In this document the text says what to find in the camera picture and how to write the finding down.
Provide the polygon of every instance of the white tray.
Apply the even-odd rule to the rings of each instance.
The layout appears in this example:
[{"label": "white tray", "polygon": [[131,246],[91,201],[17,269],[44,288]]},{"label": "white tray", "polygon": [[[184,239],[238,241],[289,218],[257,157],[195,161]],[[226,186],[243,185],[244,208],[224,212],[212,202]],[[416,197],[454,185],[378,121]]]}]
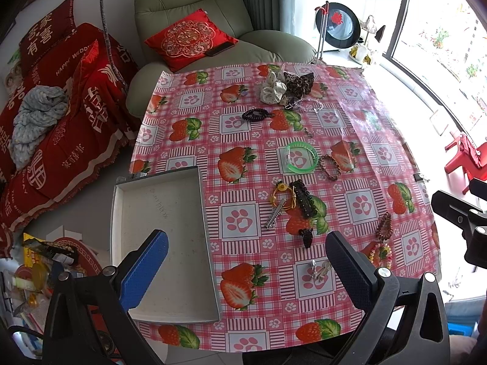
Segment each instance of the white tray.
[{"label": "white tray", "polygon": [[213,262],[197,166],[130,180],[115,186],[110,257],[119,265],[154,229],[169,238],[169,252],[133,319],[157,323],[220,320]]}]

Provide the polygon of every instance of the white wall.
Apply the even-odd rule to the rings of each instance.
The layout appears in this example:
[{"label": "white wall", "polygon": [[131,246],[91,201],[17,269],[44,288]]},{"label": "white wall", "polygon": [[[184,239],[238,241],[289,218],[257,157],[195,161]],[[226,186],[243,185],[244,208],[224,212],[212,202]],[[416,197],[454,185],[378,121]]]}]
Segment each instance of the white wall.
[{"label": "white wall", "polygon": [[[15,26],[0,45],[0,67],[6,65],[31,26],[63,1],[36,0],[19,13]],[[142,67],[145,61],[135,28],[133,1],[104,0],[105,17],[109,33],[130,51],[137,64]],[[74,15],[76,25],[89,22],[101,29],[100,0],[75,0]],[[6,100],[6,91],[0,84],[0,111]]]}]

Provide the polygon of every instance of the green armchair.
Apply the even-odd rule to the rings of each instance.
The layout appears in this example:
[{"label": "green armchair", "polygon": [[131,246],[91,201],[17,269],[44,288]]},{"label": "green armchair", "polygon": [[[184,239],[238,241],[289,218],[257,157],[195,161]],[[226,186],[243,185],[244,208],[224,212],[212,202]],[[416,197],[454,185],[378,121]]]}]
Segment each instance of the green armchair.
[{"label": "green armchair", "polygon": [[179,72],[228,64],[294,62],[309,63],[315,50],[306,41],[281,31],[254,31],[243,0],[135,0],[135,24],[148,64],[133,78],[127,95],[127,109],[143,118],[150,96],[162,71],[171,72],[162,58],[144,41],[197,9],[208,13],[215,25],[239,42],[213,57],[204,57]]}]

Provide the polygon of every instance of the folded blanket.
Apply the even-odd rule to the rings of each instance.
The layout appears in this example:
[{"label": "folded blanket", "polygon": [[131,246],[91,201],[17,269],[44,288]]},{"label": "folded blanket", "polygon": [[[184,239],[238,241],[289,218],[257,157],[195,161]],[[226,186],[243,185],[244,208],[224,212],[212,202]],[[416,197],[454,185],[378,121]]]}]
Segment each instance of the folded blanket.
[{"label": "folded blanket", "polygon": [[14,132],[9,144],[17,170],[30,162],[46,133],[67,110],[68,97],[60,87],[37,85],[25,95],[14,118]]}]

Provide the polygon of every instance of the pink checkered tablecloth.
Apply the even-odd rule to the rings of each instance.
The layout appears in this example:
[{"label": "pink checkered tablecloth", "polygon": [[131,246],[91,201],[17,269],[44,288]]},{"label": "pink checkered tablecloth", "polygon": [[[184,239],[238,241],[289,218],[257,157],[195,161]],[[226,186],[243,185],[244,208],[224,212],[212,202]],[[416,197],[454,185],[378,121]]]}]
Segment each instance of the pink checkered tablecloth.
[{"label": "pink checkered tablecloth", "polygon": [[[425,184],[415,182],[413,174],[419,170],[411,152],[362,71],[280,66],[299,75],[313,72],[315,85],[308,97],[319,99],[323,109],[279,112],[259,123],[243,120],[249,108],[274,110],[260,102],[267,71],[279,69],[272,64],[163,72],[157,82],[131,169],[149,174],[193,165],[201,169],[222,319],[164,326],[137,322],[147,338],[235,352],[296,346],[354,330],[363,313],[352,305],[335,271],[330,270],[323,282],[314,281],[309,264],[314,259],[321,267],[327,259],[325,237],[332,230],[340,231],[357,250],[367,247],[376,240],[374,232],[386,211],[392,214],[392,271],[410,277],[440,272]],[[284,149],[293,141],[308,142],[319,155],[331,153],[347,172],[336,182],[319,169],[306,175],[291,173]],[[298,167],[310,163],[306,149],[294,149],[291,157]],[[307,221],[299,213],[284,213],[275,228],[266,230],[263,225],[272,213],[268,198],[280,179],[302,179],[315,196],[318,215]],[[308,250],[295,235],[307,224],[315,233]],[[223,272],[238,265],[223,279]],[[253,282],[252,273],[258,275]],[[250,292],[257,298],[248,304]],[[247,301],[246,309],[234,308],[236,295]]]}]

